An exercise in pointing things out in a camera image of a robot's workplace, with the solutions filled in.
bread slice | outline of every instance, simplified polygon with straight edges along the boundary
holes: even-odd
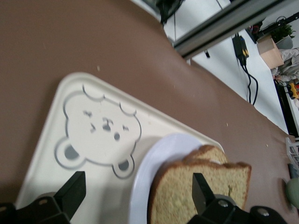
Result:
[[[228,158],[224,152],[216,146],[203,145],[199,149],[193,150],[183,160],[204,159],[213,161],[219,164],[228,163]]]
[[[230,196],[244,208],[250,165],[220,165],[199,159],[175,161],[164,164],[154,178],[148,203],[149,224],[184,224],[197,214],[192,199],[193,173],[202,173],[214,194]]]

white desk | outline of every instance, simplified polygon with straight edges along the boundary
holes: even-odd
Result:
[[[140,4],[141,0],[133,0],[133,2],[139,2],[138,4],[142,5]],[[219,3],[222,7],[230,4],[229,0],[219,0]],[[154,10],[145,5],[142,7],[146,8],[148,12],[159,20],[159,16]],[[216,0],[184,1],[181,8],[176,12],[175,19],[174,17],[170,18],[165,25],[165,33],[171,39],[177,40],[220,10],[221,8]],[[260,57],[256,45],[246,31],[243,30],[239,34],[245,39],[249,51],[249,58],[247,59],[248,71],[258,80],[259,84],[258,96],[254,107],[284,132],[288,133],[270,69]],[[248,77],[235,57],[231,38],[209,48],[208,52],[211,58],[207,58],[204,53],[201,53],[192,59],[218,77],[240,97],[247,100]],[[256,92],[254,80],[252,80],[251,92],[251,101],[253,102]]]

metal bar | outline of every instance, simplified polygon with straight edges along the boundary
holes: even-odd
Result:
[[[189,59],[249,27],[294,0],[235,0],[222,11],[174,42],[174,49]]]

yellow object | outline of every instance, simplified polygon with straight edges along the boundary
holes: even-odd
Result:
[[[297,90],[296,90],[296,87],[294,85],[294,83],[290,83],[290,86],[291,86],[291,91],[293,92],[293,96],[298,99],[298,94],[297,94]]]

brown table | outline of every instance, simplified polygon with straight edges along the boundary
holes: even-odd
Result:
[[[212,74],[186,64],[158,21],[133,3],[4,0],[0,33],[1,202],[17,197],[59,81],[84,71],[218,141],[231,161],[251,164],[246,210],[264,205],[288,223],[298,220],[282,187],[287,135]]]

